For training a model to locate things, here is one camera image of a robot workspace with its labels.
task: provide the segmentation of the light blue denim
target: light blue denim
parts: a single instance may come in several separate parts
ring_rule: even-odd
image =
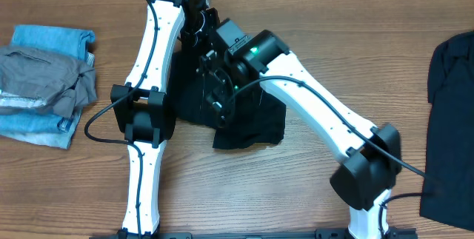
[[[15,28],[12,45],[35,47],[86,61],[91,67],[95,56],[87,52],[87,45],[93,43],[96,37],[93,31],[78,30],[62,27],[44,27],[38,25],[19,25]],[[27,116],[28,113],[6,115],[10,118],[7,123],[15,124],[12,129],[4,130],[0,126],[0,135],[32,144],[45,145],[68,149],[82,110],[74,111],[71,118],[61,118],[57,115]],[[30,125],[22,125],[22,120],[31,118]]]

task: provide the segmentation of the black cloth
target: black cloth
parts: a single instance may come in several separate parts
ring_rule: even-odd
[[[287,108],[260,88],[239,96],[233,121],[225,128],[218,127],[218,116],[204,98],[218,82],[211,75],[196,72],[199,54],[203,53],[173,54],[168,94],[176,116],[216,129],[213,144],[216,149],[244,149],[255,143],[278,144],[284,137]]]
[[[433,105],[427,134],[426,173],[420,216],[474,231],[474,33],[439,45],[428,77]]]

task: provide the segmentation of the black garment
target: black garment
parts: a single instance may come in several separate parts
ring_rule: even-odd
[[[426,172],[420,216],[474,231],[474,33],[439,45],[428,78],[433,104],[427,135]]]
[[[233,122],[226,128],[218,128],[218,116],[204,98],[218,82],[211,75],[196,72],[197,57],[199,55],[190,51],[173,54],[168,94],[176,116],[216,129],[213,145],[216,149],[243,149],[255,143],[278,144],[284,136],[287,108],[260,88],[237,97]]]

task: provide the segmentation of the wooden floor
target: wooden floor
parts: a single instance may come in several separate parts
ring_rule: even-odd
[[[427,73],[435,47],[474,27],[474,0],[213,0],[221,18],[246,32],[281,36],[343,103],[401,131],[403,158],[424,169],[430,105]],[[88,118],[109,103],[135,62],[143,0],[0,0],[0,44],[15,24],[92,29],[99,102],[88,107],[68,151],[0,138],[0,238],[88,238],[121,228],[127,205],[125,147],[92,142]],[[122,138],[111,112],[93,133]],[[213,131],[179,122],[165,150],[159,211],[163,232],[277,232],[344,227],[348,208],[329,177],[338,164],[291,110],[277,147],[216,151]],[[394,193],[418,192],[407,170]],[[418,216],[419,199],[390,204],[388,221],[420,238],[474,238]]]

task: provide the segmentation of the stack of folded clothes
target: stack of folded clothes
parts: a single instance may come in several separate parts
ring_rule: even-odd
[[[69,148],[96,95],[93,31],[19,25],[0,47],[0,135]]]

